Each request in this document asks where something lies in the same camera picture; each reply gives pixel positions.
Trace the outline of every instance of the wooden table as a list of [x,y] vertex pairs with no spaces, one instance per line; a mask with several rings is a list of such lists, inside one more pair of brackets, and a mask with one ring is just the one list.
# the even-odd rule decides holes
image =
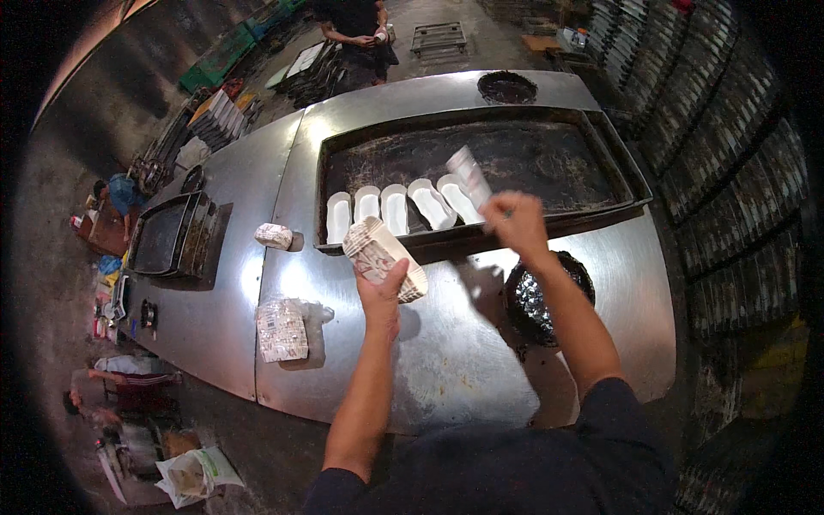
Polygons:
[[[108,199],[101,201],[98,213],[97,220],[94,223],[88,217],[83,219],[77,235],[86,240],[89,248],[97,254],[122,257],[129,249],[129,243],[123,241],[124,221],[120,213],[117,212]],[[133,231],[138,221],[139,208],[137,206],[130,207],[129,214],[131,214],[129,223]]]

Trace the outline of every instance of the worker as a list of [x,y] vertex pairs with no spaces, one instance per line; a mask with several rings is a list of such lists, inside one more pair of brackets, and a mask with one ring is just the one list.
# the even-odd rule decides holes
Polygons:
[[114,174],[108,184],[103,180],[98,180],[94,185],[93,193],[98,201],[110,200],[111,205],[123,219],[123,241],[129,243],[132,237],[132,219],[137,216],[137,207],[146,202],[137,190],[134,180],[124,173]]
[[[110,381],[115,397],[110,400],[106,394],[104,381]],[[102,372],[95,368],[81,368],[72,372],[71,388],[63,393],[63,407],[72,415],[82,415],[91,425],[99,429],[117,428],[123,423],[123,411],[155,413],[169,411],[176,403],[162,396],[159,388],[178,385],[182,375],[174,374],[132,374],[122,372]]]
[[572,428],[487,425],[425,434],[396,456],[388,479],[370,488],[389,419],[391,346],[409,261],[398,261],[378,285],[356,272],[363,346],[305,513],[665,513],[675,493],[672,457],[627,385],[592,304],[547,249],[541,201],[507,192],[480,213],[541,286],[578,386],[578,421]]
[[312,11],[323,36],[344,46],[348,91],[386,84],[386,71],[398,58],[389,42],[389,14],[382,0],[315,0]]

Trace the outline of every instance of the metal countertop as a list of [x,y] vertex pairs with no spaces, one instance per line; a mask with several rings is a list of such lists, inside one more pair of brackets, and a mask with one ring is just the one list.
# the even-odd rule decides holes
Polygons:
[[[129,288],[128,320],[138,320],[136,340],[188,373],[237,396],[255,400],[255,309],[265,248],[255,229],[272,218],[283,169],[303,117],[284,116],[215,152],[204,163],[204,191],[218,207],[232,204],[214,288],[159,288],[136,274]],[[180,192],[181,174],[149,201],[147,208]],[[157,304],[157,339],[139,328],[140,304]]]
[[[302,233],[305,244],[300,252],[266,250],[260,300],[280,295],[320,302],[335,310],[335,318],[323,326],[322,349],[311,349],[305,362],[264,363],[255,353],[257,400],[262,405],[331,421],[362,343],[363,313],[352,265],[343,256],[329,257],[312,247],[321,142],[391,119],[486,107],[489,103],[475,85],[485,73],[395,82],[306,109],[272,220]],[[538,85],[536,105],[599,110],[577,76],[517,73]],[[642,216],[616,225],[551,240],[550,248],[568,250],[588,269],[596,310],[639,399],[663,396],[675,374],[675,324],[649,211],[644,208]],[[467,422],[523,426],[539,405],[537,416],[551,425],[577,417],[577,394],[560,354],[531,351],[522,366],[495,329],[501,316],[498,292],[516,262],[517,255],[504,249],[424,266],[428,295],[400,309],[391,430],[414,434]],[[494,266],[501,273],[494,273]]]

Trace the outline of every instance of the black baking tray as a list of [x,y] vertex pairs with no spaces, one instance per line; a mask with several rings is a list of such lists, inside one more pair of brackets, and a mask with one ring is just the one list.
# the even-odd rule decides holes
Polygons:
[[152,276],[176,272],[189,226],[203,199],[208,202],[202,191],[177,195],[141,213],[129,245],[126,268]]
[[[316,190],[315,247],[341,255],[326,244],[326,203],[365,185],[383,189],[425,177],[438,182],[447,160],[467,145],[492,191],[522,190],[544,205],[551,237],[571,227],[626,219],[628,211],[652,200],[641,175],[610,120],[601,111],[496,105],[395,119],[339,134],[321,145]],[[410,234],[398,239],[409,250],[452,245],[483,236],[480,224],[429,231],[407,199]]]

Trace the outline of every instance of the blue shirt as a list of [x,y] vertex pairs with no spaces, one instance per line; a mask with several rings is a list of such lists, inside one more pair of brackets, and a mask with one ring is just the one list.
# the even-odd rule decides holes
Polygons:
[[304,513],[665,513],[675,497],[669,451],[621,379],[589,392],[571,429],[453,428],[397,452],[370,488],[321,472]]
[[122,216],[129,213],[129,206],[142,206],[145,200],[143,196],[134,190],[134,181],[126,174],[114,174],[109,179],[109,198],[111,205],[115,206],[117,212]]

